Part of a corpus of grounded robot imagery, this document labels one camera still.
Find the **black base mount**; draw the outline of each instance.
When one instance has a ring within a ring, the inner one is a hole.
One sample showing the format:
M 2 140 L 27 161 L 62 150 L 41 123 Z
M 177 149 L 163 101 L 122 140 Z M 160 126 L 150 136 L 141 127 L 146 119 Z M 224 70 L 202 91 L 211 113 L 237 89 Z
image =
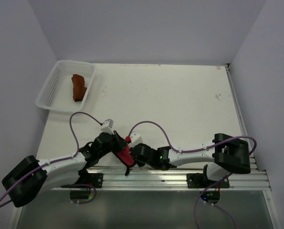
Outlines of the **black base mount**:
M 186 182 L 188 184 L 188 188 L 206 188 L 216 181 L 209 180 L 207 177 L 207 165 L 203 169 L 203 173 L 188 173 L 186 174 Z M 229 188 L 230 183 L 229 180 L 223 181 L 220 183 L 220 188 Z

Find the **red object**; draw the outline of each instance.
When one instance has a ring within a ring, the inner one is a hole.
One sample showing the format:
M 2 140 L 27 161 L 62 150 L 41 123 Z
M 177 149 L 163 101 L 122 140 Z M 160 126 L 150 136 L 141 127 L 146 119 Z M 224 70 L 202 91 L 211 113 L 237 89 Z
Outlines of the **red object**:
M 127 143 L 130 143 L 130 142 L 131 142 L 131 138 L 130 138 L 129 136 L 127 136 L 127 137 L 125 138 L 125 140 L 126 140 Z
M 84 77 L 81 75 L 74 74 L 72 77 L 73 82 L 73 99 L 75 102 L 82 101 L 84 99 L 84 94 L 86 92 L 86 87 L 84 86 Z
M 130 147 L 126 146 L 125 149 L 115 153 L 126 165 L 132 166 L 134 164 L 134 159 L 130 154 Z

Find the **brown object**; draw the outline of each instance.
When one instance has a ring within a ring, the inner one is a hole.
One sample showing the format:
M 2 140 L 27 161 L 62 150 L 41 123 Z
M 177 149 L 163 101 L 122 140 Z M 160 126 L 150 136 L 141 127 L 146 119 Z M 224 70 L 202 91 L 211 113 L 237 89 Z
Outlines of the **brown object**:
M 86 92 L 86 87 L 84 86 L 84 78 L 81 75 L 74 74 L 72 77 L 72 82 L 74 101 L 82 101 Z

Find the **wire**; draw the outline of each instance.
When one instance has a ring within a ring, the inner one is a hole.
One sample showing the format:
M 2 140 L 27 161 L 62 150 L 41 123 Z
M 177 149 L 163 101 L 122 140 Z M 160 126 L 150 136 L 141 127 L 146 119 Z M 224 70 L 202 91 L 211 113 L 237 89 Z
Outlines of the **wire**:
M 94 196 L 92 198 L 89 198 L 89 200 L 87 201 L 84 201 L 84 202 L 79 202 L 79 200 L 77 202 L 74 202 L 75 204 L 88 204 L 90 203 L 91 201 L 93 201 L 97 195 L 97 191 L 96 191 L 96 188 L 93 187 L 92 185 L 87 185 L 87 184 L 74 184 L 74 185 L 71 185 L 71 186 L 74 186 L 74 187 L 88 187 L 90 189 L 93 189 L 94 190 Z
M 138 125 L 143 124 L 143 123 L 151 123 L 151 124 L 153 124 L 153 125 L 156 125 L 156 126 L 163 132 L 163 134 L 164 134 L 164 136 L 165 136 L 165 138 L 166 138 L 166 140 L 167 140 L 167 142 L 168 142 L 169 147 L 170 147 L 172 150 L 174 150 L 175 152 L 179 152 L 179 150 L 177 150 L 175 147 L 173 147 L 173 146 L 171 145 L 170 140 L 169 140 L 169 137 L 168 137 L 168 135 L 166 134 L 165 130 L 164 130 L 159 124 L 157 124 L 157 123 L 155 123 L 155 122 L 152 122 L 152 121 L 141 121 L 141 122 L 135 124 L 135 125 L 131 128 L 131 130 L 130 130 L 128 136 L 131 135 L 131 133 L 133 132 L 133 130 L 134 130 Z M 228 139 L 226 139 L 226 140 L 224 140 L 224 141 L 221 141 L 221 142 L 219 142 L 219 143 L 216 143 L 216 144 L 213 144 L 213 145 L 211 145 L 211 146 L 208 146 L 208 147 L 206 147 L 206 149 L 211 149 L 211 148 L 214 148 L 214 147 L 217 147 L 217 146 L 221 146 L 221 145 L 223 145 L 223 144 L 225 144 L 225 143 L 227 143 L 227 142 L 230 142 L 230 141 L 233 141 L 233 140 L 237 140 L 237 139 L 240 139 L 240 138 L 247 138 L 247 139 L 250 139 L 250 140 L 252 140 L 252 141 L 254 142 L 253 148 L 252 148 L 252 150 L 251 150 L 250 153 L 249 153 L 249 155 L 251 155 L 251 154 L 255 151 L 256 146 L 257 146 L 257 143 L 256 143 L 255 138 L 250 137 L 250 136 L 245 136 L 245 135 L 241 135 L 241 136 L 236 136 L 236 137 L 228 138 Z M 196 152 L 200 152 L 200 151 L 203 151 L 203 150 L 205 150 L 205 149 L 204 149 L 204 148 L 199 148 L 199 149 L 192 149 L 192 150 L 183 150 L 183 151 L 181 151 L 181 152 L 182 152 L 182 153 L 196 153 Z M 210 186 L 208 186 L 207 188 L 205 188 L 205 189 L 198 195 L 198 198 L 197 198 L 197 200 L 195 201 L 195 204 L 194 204 L 194 219 L 195 219 L 195 224 L 196 224 L 196 226 L 197 226 L 198 229 L 200 229 L 200 225 L 199 225 L 198 220 L 197 220 L 197 204 L 198 204 L 198 201 L 200 200 L 200 197 L 201 197 L 209 188 L 215 187 L 215 186 L 219 185 L 221 182 L 223 182 L 225 179 L 227 179 L 227 178 L 228 178 L 229 176 L 231 176 L 232 174 L 233 174 L 233 173 L 230 173 L 230 174 L 226 175 L 225 177 L 223 177 L 221 180 L 219 180 L 219 181 L 217 181 L 217 182 L 211 184 Z M 233 218 L 233 216 L 232 216 L 230 213 L 228 213 L 226 210 L 224 210 L 222 207 L 217 206 L 217 208 L 219 208 L 220 210 L 226 212 L 226 213 L 231 217 L 232 221 L 234 222 L 235 228 L 237 229 L 238 226 L 237 226 L 237 224 L 235 223 L 235 219 Z
M 228 212 L 228 211 L 225 210 L 224 208 L 220 207 L 219 205 L 214 204 L 213 206 L 216 207 L 216 208 L 218 208 L 218 209 L 220 209 L 220 210 L 223 211 L 224 213 L 226 213 L 226 214 L 232 219 L 233 224 L 234 224 L 234 227 L 235 227 L 236 229 L 238 229 L 238 225 L 237 225 L 235 219 L 234 219 L 234 218 L 232 217 L 232 215 L 230 214 L 230 212 Z
M 53 160 L 51 161 L 51 164 L 53 163 L 56 163 L 56 162 L 60 162 L 60 161 L 65 161 L 65 160 L 68 160 L 68 159 L 72 159 L 73 157 L 76 157 L 78 155 L 78 152 L 79 152 L 79 142 L 78 142 L 78 139 L 77 139 L 77 136 L 73 130 L 73 127 L 72 127 L 72 118 L 74 117 L 74 115 L 77 115 L 77 114 L 84 114 L 86 116 L 89 116 L 90 118 L 92 118 L 94 121 L 96 121 L 99 125 L 102 125 L 101 122 L 99 122 L 96 118 L 94 118 L 92 115 L 88 114 L 88 113 L 85 113 L 85 112 L 75 112 L 73 113 L 71 116 L 70 116 L 70 120 L 69 120 L 69 124 L 70 124 L 70 129 L 71 129 L 71 132 L 73 134 L 73 137 L 75 139 L 75 142 L 76 142 L 76 152 L 73 156 L 68 156 L 68 157 L 64 157 L 64 158 L 59 158 L 59 159 L 56 159 L 56 160 Z M 41 166 L 38 166 L 36 167 L 35 169 L 33 169 L 32 171 L 30 171 L 29 173 L 25 174 L 24 176 L 22 176 L 17 182 L 15 182 L 1 197 L 0 197 L 0 202 L 19 184 L 21 183 L 23 180 L 25 180 L 27 177 L 29 177 L 30 175 L 32 175 L 33 173 L 37 172 L 38 170 L 42 169 L 43 167 L 46 167 L 48 166 L 47 163 L 41 165 Z M 0 204 L 0 208 L 5 206 L 6 204 L 9 204 L 11 202 L 11 200 L 8 200 L 6 201 L 5 203 L 2 203 Z
M 139 123 L 135 124 L 135 125 L 131 128 L 131 130 L 130 130 L 128 136 L 130 136 L 130 135 L 132 134 L 133 130 L 134 130 L 138 125 L 143 124 L 143 123 L 151 123 L 151 124 L 153 124 L 153 125 L 156 125 L 156 126 L 163 132 L 163 134 L 164 134 L 164 136 L 165 136 L 165 138 L 166 138 L 166 140 L 167 140 L 167 143 L 168 143 L 169 147 L 170 147 L 172 150 L 174 150 L 175 152 L 179 152 L 179 150 L 176 149 L 175 147 L 173 147 L 172 144 L 170 143 L 170 140 L 169 140 L 168 135 L 166 134 L 166 131 L 165 131 L 159 124 L 157 124 L 157 123 L 155 123 L 155 122 L 152 122 L 152 121 L 142 121 L 142 122 L 139 122 Z M 248 138 L 248 139 L 254 141 L 254 144 L 256 144 L 256 140 L 255 140 L 253 137 L 242 135 L 242 136 L 236 136 L 236 137 L 228 138 L 228 139 L 226 139 L 226 140 L 224 140 L 224 141 L 221 141 L 221 142 L 219 142 L 219 143 L 216 143 L 216 144 L 213 144 L 213 145 L 211 145 L 211 146 L 208 146 L 208 147 L 206 147 L 206 149 L 211 149 L 211 148 L 213 148 L 213 147 L 217 147 L 217 146 L 223 145 L 223 144 L 225 144 L 225 143 L 227 143 L 227 142 L 230 142 L 230 141 L 233 141 L 233 140 L 237 140 L 237 139 L 239 139 L 239 138 Z M 200 152 L 200 151 L 203 151 L 203 150 L 204 150 L 204 148 L 199 148 L 199 149 L 191 149 L 191 150 L 182 150 L 181 152 L 182 152 L 182 153 L 197 153 L 197 152 Z

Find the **plastic basket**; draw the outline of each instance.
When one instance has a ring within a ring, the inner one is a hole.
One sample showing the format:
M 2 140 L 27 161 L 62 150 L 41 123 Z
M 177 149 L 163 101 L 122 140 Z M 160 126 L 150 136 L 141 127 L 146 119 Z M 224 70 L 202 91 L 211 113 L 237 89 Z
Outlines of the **plastic basket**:
M 73 74 L 84 77 L 87 88 L 84 98 L 80 102 L 73 100 Z M 94 79 L 95 64 L 78 61 L 58 61 L 47 77 L 36 100 L 37 107 L 43 109 L 76 112 L 84 106 Z

